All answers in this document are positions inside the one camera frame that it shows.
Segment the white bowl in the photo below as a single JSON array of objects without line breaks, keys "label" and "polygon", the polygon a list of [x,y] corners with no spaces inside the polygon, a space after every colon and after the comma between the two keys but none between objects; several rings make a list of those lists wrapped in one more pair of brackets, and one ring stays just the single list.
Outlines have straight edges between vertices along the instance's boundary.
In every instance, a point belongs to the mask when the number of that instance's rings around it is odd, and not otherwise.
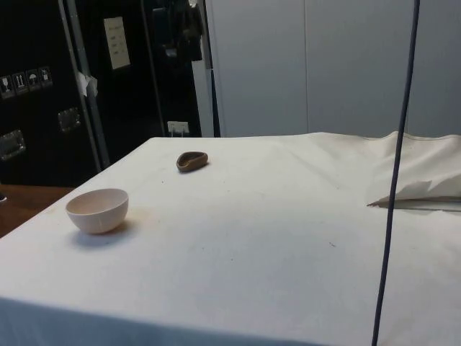
[{"label": "white bowl", "polygon": [[66,211],[82,231],[90,234],[108,232],[125,220],[128,194],[118,189],[87,192],[67,203]]}]

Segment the black cord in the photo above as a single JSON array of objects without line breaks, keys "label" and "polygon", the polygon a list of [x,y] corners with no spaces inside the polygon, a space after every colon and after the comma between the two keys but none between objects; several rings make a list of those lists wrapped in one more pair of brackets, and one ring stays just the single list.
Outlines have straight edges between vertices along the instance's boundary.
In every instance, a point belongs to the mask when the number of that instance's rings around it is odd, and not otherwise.
[{"label": "black cord", "polygon": [[395,191],[397,190],[398,169],[400,167],[400,155],[402,154],[403,133],[405,132],[406,113],[408,110],[408,101],[410,99],[410,90],[411,90],[411,80],[413,77],[413,62],[415,58],[416,33],[418,31],[418,19],[419,19],[419,2],[420,0],[414,0],[413,26],[411,28],[410,54],[408,57],[408,68],[406,72],[405,96],[403,97],[402,113],[400,114],[400,125],[398,126],[397,144],[395,145],[394,170],[392,174],[392,182],[390,184],[390,194],[389,194],[388,223],[386,226],[386,240],[385,240],[385,245],[384,245],[384,256],[382,259],[380,291],[377,295],[376,312],[375,312],[375,326],[373,328],[372,346],[377,345],[377,338],[380,332],[382,300],[384,298],[384,288],[386,285],[386,277],[388,275],[390,238],[392,235],[392,221],[393,221],[394,205],[395,205]]}]

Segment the table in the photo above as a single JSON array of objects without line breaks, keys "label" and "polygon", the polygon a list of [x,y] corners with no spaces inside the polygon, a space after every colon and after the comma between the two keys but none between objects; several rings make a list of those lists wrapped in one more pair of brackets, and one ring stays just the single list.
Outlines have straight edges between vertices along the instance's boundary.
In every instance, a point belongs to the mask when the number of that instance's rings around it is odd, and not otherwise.
[{"label": "table", "polygon": [[0,238],[53,204],[71,187],[0,185],[7,200],[0,203]]},{"label": "table", "polygon": [[[369,345],[395,136],[153,138],[0,239],[0,345]],[[184,151],[210,164],[180,174]],[[125,230],[65,204],[118,187]],[[456,213],[396,210],[381,345],[461,345]]]}]

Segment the metal frame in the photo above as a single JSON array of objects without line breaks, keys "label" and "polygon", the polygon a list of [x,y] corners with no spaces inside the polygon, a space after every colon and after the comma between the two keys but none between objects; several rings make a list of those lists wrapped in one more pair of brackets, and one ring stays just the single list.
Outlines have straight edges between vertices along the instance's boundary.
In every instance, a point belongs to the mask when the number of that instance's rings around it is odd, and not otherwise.
[{"label": "metal frame", "polygon": [[[58,6],[59,6],[59,12],[61,13],[61,20],[63,21],[63,29],[64,29],[64,33],[65,33],[65,36],[66,36],[67,47],[69,49],[69,54],[71,56],[73,74],[75,75],[76,83],[78,83],[79,82],[79,78],[78,78],[79,70],[77,69],[77,62],[76,62],[75,54],[73,53],[71,33],[69,31],[69,26],[67,24],[66,11],[64,9],[63,0],[58,0]],[[86,105],[85,105],[84,97],[83,97],[83,95],[81,95],[81,93],[79,93],[79,99],[80,99],[81,109],[83,110],[83,114],[84,114],[84,118],[85,118],[85,122],[86,122],[86,129],[88,130],[88,136],[89,136],[89,141],[90,141],[90,144],[91,144],[91,150],[93,151],[94,163],[96,164],[97,171],[100,172],[101,171],[101,164],[100,164],[100,161],[99,161],[99,154],[98,154],[98,150],[97,150],[97,147],[96,147],[96,143],[94,141],[93,130],[91,128],[91,123],[90,123],[90,119],[89,119],[88,110],[87,110]]]},{"label": "metal frame", "polygon": [[[84,39],[81,34],[79,14],[77,12],[75,0],[66,0],[66,3],[67,3],[68,13],[70,17],[69,20],[72,26],[73,37],[75,38],[77,54],[79,56],[81,72],[83,75],[89,76],[91,73],[89,70],[88,58],[86,57]],[[110,165],[109,153],[107,151],[106,140],[104,138],[104,131],[102,129],[101,117],[99,115],[96,95],[94,94],[93,88],[88,88],[86,92],[88,94],[89,107],[91,110],[91,118],[94,124],[94,133],[96,134],[96,140],[99,146],[99,153],[102,159],[102,167],[107,168]]]},{"label": "metal frame", "polygon": [[156,69],[155,69],[155,66],[153,65],[151,36],[149,35],[149,29],[148,29],[148,25],[147,25],[146,8],[144,7],[144,0],[140,0],[140,6],[141,6],[141,15],[143,16],[144,34],[146,35],[146,45],[147,45],[147,49],[148,49],[148,53],[149,53],[149,66],[151,68],[151,77],[152,77],[153,88],[154,88],[154,91],[155,91],[156,101],[157,101],[156,104],[157,104],[158,117],[160,118],[160,125],[161,125],[162,135],[165,136],[165,134],[166,134],[165,122],[164,122],[164,117],[163,117],[163,115],[161,113],[160,95],[158,93]]}]

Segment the brown stone dish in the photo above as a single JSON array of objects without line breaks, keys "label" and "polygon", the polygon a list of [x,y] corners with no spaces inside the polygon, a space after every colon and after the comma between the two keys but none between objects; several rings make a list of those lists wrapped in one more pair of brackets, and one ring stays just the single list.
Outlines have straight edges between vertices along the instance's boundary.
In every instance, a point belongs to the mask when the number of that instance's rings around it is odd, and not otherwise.
[{"label": "brown stone dish", "polygon": [[208,155],[200,151],[188,151],[183,153],[176,162],[180,172],[192,172],[202,168],[208,163]]}]

